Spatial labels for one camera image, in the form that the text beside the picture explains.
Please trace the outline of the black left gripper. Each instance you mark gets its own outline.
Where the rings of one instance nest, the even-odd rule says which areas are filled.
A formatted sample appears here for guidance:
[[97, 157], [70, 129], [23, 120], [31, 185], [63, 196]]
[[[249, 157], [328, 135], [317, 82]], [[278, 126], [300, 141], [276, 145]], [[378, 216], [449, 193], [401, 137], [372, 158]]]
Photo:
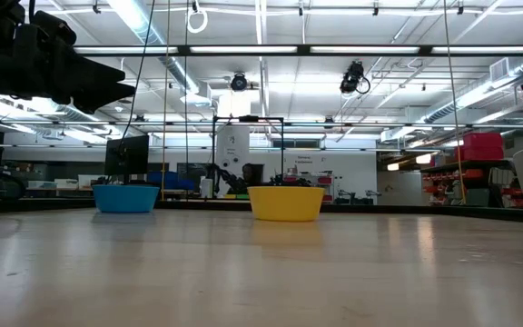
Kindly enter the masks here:
[[[85, 114], [135, 95], [125, 73], [78, 54], [68, 24], [21, 0], [0, 0], [0, 94], [73, 103]], [[78, 87], [93, 87], [78, 91]]]

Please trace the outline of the blue plastic bowl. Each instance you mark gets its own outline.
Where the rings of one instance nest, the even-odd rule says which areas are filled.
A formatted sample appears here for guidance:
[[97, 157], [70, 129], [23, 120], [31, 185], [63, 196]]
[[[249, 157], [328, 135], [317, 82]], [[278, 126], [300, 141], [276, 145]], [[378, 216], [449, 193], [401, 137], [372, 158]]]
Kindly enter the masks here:
[[149, 213], [160, 189], [150, 185], [97, 184], [93, 186], [96, 208], [102, 213]]

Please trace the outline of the yellow plastic bowl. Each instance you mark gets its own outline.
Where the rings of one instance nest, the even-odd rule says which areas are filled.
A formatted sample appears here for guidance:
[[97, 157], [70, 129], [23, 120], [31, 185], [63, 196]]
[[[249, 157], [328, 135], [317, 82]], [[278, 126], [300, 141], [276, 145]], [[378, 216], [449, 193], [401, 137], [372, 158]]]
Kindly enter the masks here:
[[304, 186], [255, 186], [248, 188], [256, 220], [313, 222], [320, 215], [324, 190]]

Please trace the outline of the shelf with orange parts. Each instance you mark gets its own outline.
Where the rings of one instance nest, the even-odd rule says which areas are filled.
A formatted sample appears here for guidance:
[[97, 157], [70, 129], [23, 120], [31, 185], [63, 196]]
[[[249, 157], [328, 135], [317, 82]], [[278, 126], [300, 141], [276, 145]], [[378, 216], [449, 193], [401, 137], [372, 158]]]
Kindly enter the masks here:
[[510, 160], [464, 161], [421, 171], [431, 206], [523, 209], [523, 192]]

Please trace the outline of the black computer monitor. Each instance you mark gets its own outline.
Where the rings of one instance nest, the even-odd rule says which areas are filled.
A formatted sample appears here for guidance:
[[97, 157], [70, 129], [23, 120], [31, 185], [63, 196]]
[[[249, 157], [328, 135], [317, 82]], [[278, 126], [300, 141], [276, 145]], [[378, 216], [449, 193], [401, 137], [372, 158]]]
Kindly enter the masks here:
[[125, 180], [133, 174], [148, 172], [148, 135], [109, 140], [105, 146], [104, 174], [123, 176]]

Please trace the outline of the blue background bins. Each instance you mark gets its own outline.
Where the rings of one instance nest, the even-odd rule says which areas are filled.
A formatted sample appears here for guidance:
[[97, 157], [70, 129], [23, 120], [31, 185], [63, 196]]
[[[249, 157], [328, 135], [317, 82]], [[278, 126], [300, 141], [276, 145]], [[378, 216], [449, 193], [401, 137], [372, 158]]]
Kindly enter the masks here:
[[167, 190], [187, 190], [194, 189], [194, 181], [183, 179], [177, 172], [149, 172], [147, 182], [162, 186]]

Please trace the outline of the white pillar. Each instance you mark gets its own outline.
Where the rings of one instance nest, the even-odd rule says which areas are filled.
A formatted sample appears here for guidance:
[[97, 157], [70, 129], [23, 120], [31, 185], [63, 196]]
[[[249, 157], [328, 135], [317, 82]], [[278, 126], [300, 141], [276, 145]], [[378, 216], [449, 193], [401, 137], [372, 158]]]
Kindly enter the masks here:
[[236, 178], [250, 161], [250, 128], [243, 125], [219, 126], [216, 130], [214, 162]]

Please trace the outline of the person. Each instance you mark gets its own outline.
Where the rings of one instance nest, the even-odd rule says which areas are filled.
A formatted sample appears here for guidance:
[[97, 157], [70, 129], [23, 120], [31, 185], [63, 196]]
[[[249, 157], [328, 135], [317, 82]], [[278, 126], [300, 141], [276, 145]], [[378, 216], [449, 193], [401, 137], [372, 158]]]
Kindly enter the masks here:
[[237, 194], [246, 194], [249, 187], [257, 185], [257, 173], [251, 163], [246, 163], [242, 167], [242, 178], [239, 182]]

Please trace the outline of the black overhead light bar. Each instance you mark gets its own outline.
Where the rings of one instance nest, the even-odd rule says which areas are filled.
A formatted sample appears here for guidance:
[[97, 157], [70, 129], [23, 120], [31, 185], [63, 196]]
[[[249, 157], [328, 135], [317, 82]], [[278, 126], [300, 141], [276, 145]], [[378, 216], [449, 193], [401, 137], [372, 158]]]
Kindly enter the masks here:
[[82, 45], [90, 57], [108, 56], [348, 56], [523, 57], [523, 45]]

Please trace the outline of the red storage bins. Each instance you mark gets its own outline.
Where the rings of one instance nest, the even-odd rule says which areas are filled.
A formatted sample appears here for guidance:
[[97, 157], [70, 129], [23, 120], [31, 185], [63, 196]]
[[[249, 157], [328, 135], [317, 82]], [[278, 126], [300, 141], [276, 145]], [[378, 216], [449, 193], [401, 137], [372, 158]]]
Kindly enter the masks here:
[[463, 145], [456, 151], [461, 161], [497, 161], [504, 158], [503, 139], [499, 133], [464, 134]]

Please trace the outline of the silver ceiling duct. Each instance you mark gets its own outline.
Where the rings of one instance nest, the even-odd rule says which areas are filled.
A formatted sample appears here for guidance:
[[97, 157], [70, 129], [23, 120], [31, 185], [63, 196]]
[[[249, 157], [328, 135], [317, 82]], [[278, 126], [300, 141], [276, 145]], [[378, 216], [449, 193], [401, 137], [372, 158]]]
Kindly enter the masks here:
[[[106, 1], [143, 44], [168, 45], [164, 34], [155, 24], [156, 20], [152, 8], [146, 5], [144, 0]], [[198, 81], [187, 72], [187, 69], [176, 57], [162, 55], [158, 59], [183, 92], [197, 94], [200, 91]]]
[[476, 104], [503, 88], [523, 82], [523, 58], [504, 57], [489, 67], [489, 73], [457, 89], [444, 101], [428, 108], [418, 123], [434, 124], [458, 110]]

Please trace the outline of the black background rig frame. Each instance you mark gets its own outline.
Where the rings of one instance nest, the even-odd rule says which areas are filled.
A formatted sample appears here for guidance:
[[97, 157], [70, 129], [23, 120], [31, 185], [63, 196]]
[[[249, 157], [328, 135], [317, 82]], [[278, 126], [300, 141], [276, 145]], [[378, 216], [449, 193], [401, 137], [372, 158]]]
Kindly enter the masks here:
[[212, 119], [212, 149], [211, 149], [211, 161], [209, 163], [207, 179], [212, 180], [212, 196], [216, 197], [220, 191], [219, 182], [222, 180], [222, 175], [229, 172], [221, 169], [215, 162], [215, 146], [216, 146], [216, 130], [219, 126], [225, 125], [243, 125], [250, 128], [265, 128], [268, 127], [270, 131], [265, 136], [265, 140], [271, 144], [271, 133], [275, 133], [281, 137], [281, 141], [284, 140], [284, 119], [282, 117], [264, 117], [257, 115], [245, 115], [240, 117], [233, 116], [214, 116]]

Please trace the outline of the black aluminium table frame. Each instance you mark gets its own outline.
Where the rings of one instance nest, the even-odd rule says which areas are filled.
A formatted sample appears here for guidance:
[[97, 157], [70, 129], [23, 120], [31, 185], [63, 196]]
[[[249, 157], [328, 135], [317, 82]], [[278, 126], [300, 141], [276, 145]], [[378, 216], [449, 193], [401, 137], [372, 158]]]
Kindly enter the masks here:
[[[0, 213], [19, 213], [50, 210], [84, 209], [95, 207], [91, 198], [23, 198], [0, 201]], [[200, 211], [250, 211], [244, 201], [230, 203], [157, 202], [155, 209]], [[473, 206], [400, 206], [400, 205], [335, 205], [324, 204], [322, 213], [375, 213], [448, 215], [523, 223], [523, 209], [483, 208]]]

